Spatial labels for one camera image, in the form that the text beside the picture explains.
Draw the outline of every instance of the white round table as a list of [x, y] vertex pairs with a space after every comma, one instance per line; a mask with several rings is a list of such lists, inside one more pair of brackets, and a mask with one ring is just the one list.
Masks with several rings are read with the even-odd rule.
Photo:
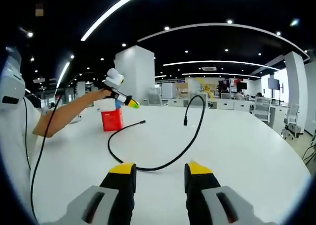
[[[111, 148], [120, 159], [139, 167], [161, 166], [177, 156], [192, 139], [201, 114], [201, 109], [189, 109], [185, 127], [185, 108], [122, 110], [125, 126], [146, 123], [115, 135]], [[107, 150], [111, 134], [103, 132], [101, 114], [91, 107], [83, 111], [81, 122], [47, 139], [34, 186], [40, 223], [63, 216], [69, 202], [99, 185], [118, 164]], [[184, 164], [191, 160], [210, 168], [221, 185], [250, 202], [254, 214], [265, 222], [283, 221], [311, 178], [292, 147], [253, 115], [206, 109], [197, 139], [182, 158], [157, 172], [137, 172], [132, 225], [189, 224]]]

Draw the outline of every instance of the black ceiling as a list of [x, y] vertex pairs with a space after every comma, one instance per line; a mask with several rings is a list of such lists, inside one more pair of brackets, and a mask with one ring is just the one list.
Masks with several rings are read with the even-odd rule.
[[[198, 23], [225, 23], [227, 19], [232, 19], [236, 24], [272, 33], [281, 31], [282, 37], [299, 48], [313, 49], [312, 34], [309, 32], [312, 27], [305, 21], [302, 9], [293, 5], [293, 0], [133, 0], [106, 19], [85, 42], [80, 41], [98, 17], [118, 1], [38, 0], [37, 3], [43, 4], [44, 17], [35, 17], [35, 8], [30, 12], [20, 9], [21, 13], [12, 26], [15, 31], [11, 33], [22, 53], [21, 71], [27, 88], [38, 91], [40, 85], [32, 81], [38, 77], [46, 79], [42, 84], [45, 87], [55, 88], [56, 85], [49, 85], [48, 80], [58, 80], [72, 54], [75, 58], [71, 60], [60, 87], [64, 87], [78, 73], [106, 72], [113, 66], [115, 54], [125, 49], [122, 43], [126, 43], [127, 47], [139, 45], [154, 52], [156, 75], [163, 72], [167, 79], [180, 78], [181, 73], [201, 72], [199, 67], [203, 66], [216, 66], [217, 72], [234, 74], [251, 74], [258, 67], [224, 63], [163, 66], [166, 63], [232, 60], [266, 64], [290, 51], [306, 58], [297, 48], [279, 38], [232, 26], [188, 28], [137, 42], [163, 31], [164, 26], [175, 28]], [[293, 18], [300, 18], [301, 22], [298, 26], [290, 27]], [[32, 31], [34, 36], [30, 39], [21, 34], [17, 36], [17, 27]], [[285, 65], [281, 61], [275, 67], [283, 68]], [[271, 72], [266, 69], [257, 76]], [[88, 81], [92, 80], [92, 76], [83, 74], [77, 78]]]

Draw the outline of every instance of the red container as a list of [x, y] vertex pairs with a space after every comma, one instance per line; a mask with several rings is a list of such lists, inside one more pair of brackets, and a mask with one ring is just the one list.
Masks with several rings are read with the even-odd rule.
[[101, 112], [103, 130], [107, 131], [117, 131], [123, 128], [123, 117], [122, 111], [119, 109], [115, 111], [105, 111]]

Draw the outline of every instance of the floor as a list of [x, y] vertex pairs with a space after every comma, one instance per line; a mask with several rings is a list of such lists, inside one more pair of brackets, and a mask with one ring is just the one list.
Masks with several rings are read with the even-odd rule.
[[[302, 158], [306, 149], [310, 147], [310, 143], [312, 140], [312, 136], [307, 132], [300, 135], [298, 138], [294, 138], [293, 140], [291, 137], [288, 137], [286, 141], [290, 144], [296, 153]], [[307, 151], [304, 156], [304, 159], [309, 157], [314, 152], [314, 149], [311, 148]], [[316, 156], [308, 163], [307, 168], [309, 169], [310, 173], [313, 175], [316, 173]]]

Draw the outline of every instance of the blue object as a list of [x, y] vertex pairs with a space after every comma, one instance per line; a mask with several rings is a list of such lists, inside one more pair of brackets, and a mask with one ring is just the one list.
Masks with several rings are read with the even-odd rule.
[[115, 100], [115, 109], [120, 109], [121, 105], [120, 102], [118, 100]]

